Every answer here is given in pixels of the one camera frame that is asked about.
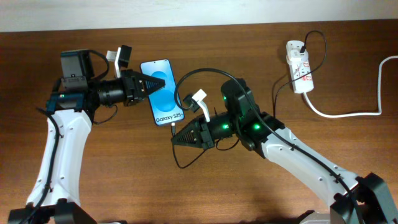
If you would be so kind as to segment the blue Samsung Galaxy smartphone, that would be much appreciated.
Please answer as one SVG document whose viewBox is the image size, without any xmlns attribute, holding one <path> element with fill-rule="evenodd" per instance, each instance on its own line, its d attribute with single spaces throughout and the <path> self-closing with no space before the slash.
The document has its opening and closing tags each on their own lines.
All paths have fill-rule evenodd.
<svg viewBox="0 0 398 224">
<path fill-rule="evenodd" d="M 177 106 L 174 99 L 176 83 L 170 61 L 161 59 L 142 62 L 140 68 L 143 74 L 165 81 L 163 88 L 149 96 L 155 124 L 163 126 L 183 120 L 184 112 Z"/>
</svg>

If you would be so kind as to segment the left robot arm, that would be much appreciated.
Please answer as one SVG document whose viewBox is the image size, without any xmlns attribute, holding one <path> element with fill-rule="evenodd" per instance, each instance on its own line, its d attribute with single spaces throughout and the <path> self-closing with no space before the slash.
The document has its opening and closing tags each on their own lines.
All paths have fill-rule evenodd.
<svg viewBox="0 0 398 224">
<path fill-rule="evenodd" d="M 47 117 L 48 135 L 40 171 L 26 206 L 11 210 L 8 223 L 95 223 L 80 207 L 79 179 L 83 151 L 95 111 L 118 103 L 133 106 L 165 86 L 165 80 L 129 69 L 131 48 L 122 45 L 114 58 L 116 77 L 105 80 L 104 71 L 95 75 L 91 50 L 70 50 L 60 54 L 63 75 L 52 88 L 39 112 Z"/>
</svg>

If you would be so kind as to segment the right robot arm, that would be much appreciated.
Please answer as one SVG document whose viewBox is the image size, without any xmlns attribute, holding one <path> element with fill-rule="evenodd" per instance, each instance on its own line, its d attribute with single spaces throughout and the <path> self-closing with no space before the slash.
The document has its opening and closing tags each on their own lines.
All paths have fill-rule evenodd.
<svg viewBox="0 0 398 224">
<path fill-rule="evenodd" d="M 397 207 L 378 175 L 360 177 L 308 147 L 284 123 L 259 110 L 242 78 L 228 80 L 221 92 L 227 111 L 193 119 L 173 136 L 173 145 L 206 151 L 235 134 L 248 151 L 281 166 L 324 201 L 330 223 L 397 223 Z"/>
</svg>

